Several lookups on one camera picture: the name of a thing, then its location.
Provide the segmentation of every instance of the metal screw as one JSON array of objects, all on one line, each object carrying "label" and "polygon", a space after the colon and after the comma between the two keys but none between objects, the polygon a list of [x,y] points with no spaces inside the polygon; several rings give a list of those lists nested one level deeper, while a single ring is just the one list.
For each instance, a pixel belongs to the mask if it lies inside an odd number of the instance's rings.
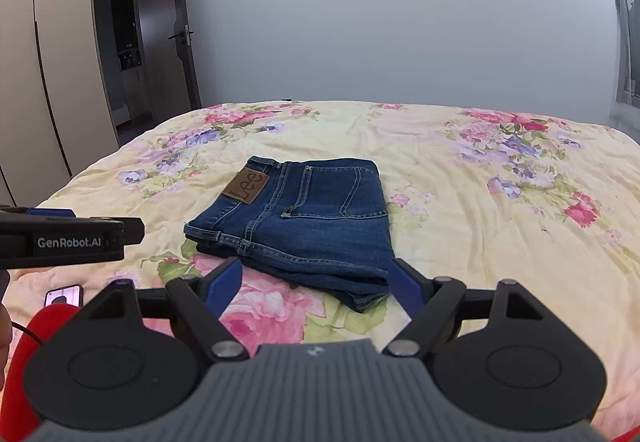
[{"label": "metal screw", "polygon": [[220,359],[232,359],[238,357],[243,351],[242,345],[237,341],[218,341],[212,346],[213,355]]},{"label": "metal screw", "polygon": [[389,343],[388,348],[396,357],[411,357],[420,351],[420,345],[411,339],[396,339]]}]

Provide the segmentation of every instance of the bed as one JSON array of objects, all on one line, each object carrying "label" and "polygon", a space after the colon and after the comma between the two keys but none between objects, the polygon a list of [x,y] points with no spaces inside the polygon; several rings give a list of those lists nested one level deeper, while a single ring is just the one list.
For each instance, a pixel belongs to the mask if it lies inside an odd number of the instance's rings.
[{"label": "bed", "polygon": [[[396,256],[472,288],[520,281],[604,361],[609,383],[595,426],[613,438],[640,424],[640,147],[614,129],[542,115],[280,101],[174,117],[43,203],[78,216],[139,216],[144,241],[121,262],[12,271],[4,300],[12,319],[26,324],[45,293],[65,285],[81,283],[88,300],[117,278],[161,287],[207,274],[220,259],[196,252],[182,228],[252,155],[374,161]],[[382,348],[408,317],[393,297],[357,314],[245,268],[222,321],[255,352],[261,343],[363,336]]]}]

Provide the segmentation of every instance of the folded jeans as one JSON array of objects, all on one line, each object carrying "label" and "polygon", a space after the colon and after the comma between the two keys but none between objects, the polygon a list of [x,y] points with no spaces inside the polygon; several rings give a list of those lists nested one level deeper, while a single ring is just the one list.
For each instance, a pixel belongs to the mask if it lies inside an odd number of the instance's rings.
[{"label": "folded jeans", "polygon": [[329,292],[356,311],[388,293],[394,254],[376,165],[362,159],[245,167],[268,175],[250,203],[220,194],[184,226],[202,253]]}]

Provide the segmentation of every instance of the white wall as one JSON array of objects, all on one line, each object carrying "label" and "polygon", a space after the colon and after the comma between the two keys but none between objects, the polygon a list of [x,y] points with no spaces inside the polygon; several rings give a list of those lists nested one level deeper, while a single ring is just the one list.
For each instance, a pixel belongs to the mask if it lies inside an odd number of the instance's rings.
[{"label": "white wall", "polygon": [[480,106],[605,123],[614,0],[187,0],[203,104]]}]

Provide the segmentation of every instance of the open door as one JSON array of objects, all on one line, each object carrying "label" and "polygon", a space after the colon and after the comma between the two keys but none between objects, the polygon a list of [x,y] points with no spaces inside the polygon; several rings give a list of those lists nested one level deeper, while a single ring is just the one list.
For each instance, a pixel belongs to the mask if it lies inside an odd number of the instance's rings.
[{"label": "open door", "polygon": [[201,108],[185,0],[137,0],[142,64],[156,124]]}]

